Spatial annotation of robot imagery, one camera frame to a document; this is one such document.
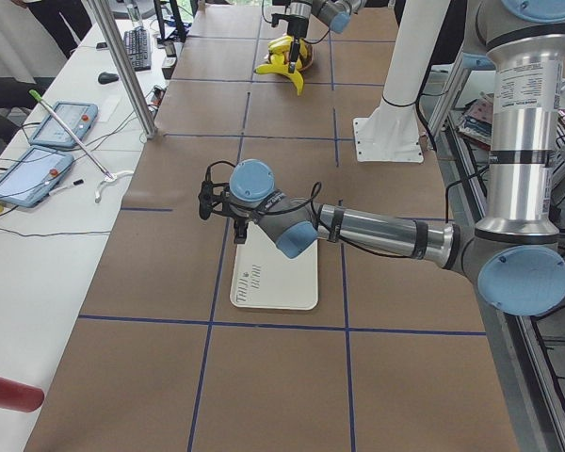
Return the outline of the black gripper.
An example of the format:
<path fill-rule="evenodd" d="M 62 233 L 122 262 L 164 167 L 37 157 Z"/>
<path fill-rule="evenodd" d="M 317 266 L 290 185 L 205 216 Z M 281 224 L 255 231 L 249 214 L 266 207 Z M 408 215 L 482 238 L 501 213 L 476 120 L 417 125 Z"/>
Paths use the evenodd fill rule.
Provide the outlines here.
<path fill-rule="evenodd" d="M 234 243 L 245 244 L 247 222 L 250 220 L 249 203 L 236 197 L 227 183 L 203 181 L 198 195 L 199 217 L 208 220 L 212 215 L 234 220 Z"/>
<path fill-rule="evenodd" d="M 294 73 L 296 70 L 297 61 L 299 58 L 299 38 L 306 37 L 309 27 L 309 18 L 294 15 L 294 14 L 281 14 L 273 13 L 271 16 L 271 26 L 276 27 L 279 21 L 287 22 L 286 34 L 290 36 L 290 49 L 288 58 L 288 72 Z"/>

